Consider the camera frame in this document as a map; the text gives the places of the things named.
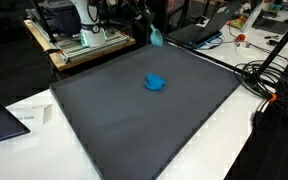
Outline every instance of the workbench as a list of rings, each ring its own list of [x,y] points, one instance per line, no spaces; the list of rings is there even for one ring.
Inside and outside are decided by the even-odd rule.
[[[37,28],[34,22],[32,22],[30,19],[26,19],[26,20],[23,20],[23,25],[25,29],[27,30],[27,33],[31,35],[33,39],[36,39],[38,44],[42,47],[43,51],[53,48],[52,43],[48,42],[48,40],[43,36],[41,30]],[[110,54],[112,52],[119,51],[133,44],[135,44],[135,39],[129,38],[128,41],[119,43],[118,45],[112,46],[110,48],[92,52],[91,54],[88,54],[84,56],[83,58],[76,60],[76,61],[65,62],[64,59],[61,56],[59,56],[57,53],[49,54],[48,59],[52,66],[52,71],[61,72],[61,71],[76,67],[78,65],[81,65],[83,63],[86,63],[88,61],[97,59],[104,55]]]

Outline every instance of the plastic container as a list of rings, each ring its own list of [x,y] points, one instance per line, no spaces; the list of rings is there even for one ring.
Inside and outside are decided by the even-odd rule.
[[[64,33],[66,36],[80,33],[80,16],[70,0],[45,1],[44,9],[53,17],[59,33]]]

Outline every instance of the blue plush toy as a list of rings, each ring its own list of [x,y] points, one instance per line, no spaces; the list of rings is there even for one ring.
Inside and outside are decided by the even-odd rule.
[[[145,83],[145,87],[151,91],[160,91],[163,89],[163,86],[165,85],[165,80],[157,76],[155,74],[147,74],[146,75],[147,82]]]

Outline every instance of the dark gray foam board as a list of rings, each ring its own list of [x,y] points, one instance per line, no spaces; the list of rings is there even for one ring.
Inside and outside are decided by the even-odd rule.
[[[144,87],[162,76],[162,91]],[[239,85],[181,49],[144,47],[50,89],[102,179],[155,179]]]

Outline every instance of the blue object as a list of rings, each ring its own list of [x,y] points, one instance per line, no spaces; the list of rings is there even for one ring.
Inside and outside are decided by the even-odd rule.
[[[150,36],[150,40],[153,46],[161,47],[163,45],[163,36],[161,32],[151,24],[152,33]]]
[[[151,91],[160,91],[165,85],[165,80],[162,77],[152,73],[146,75],[146,80],[147,82],[144,85]]]

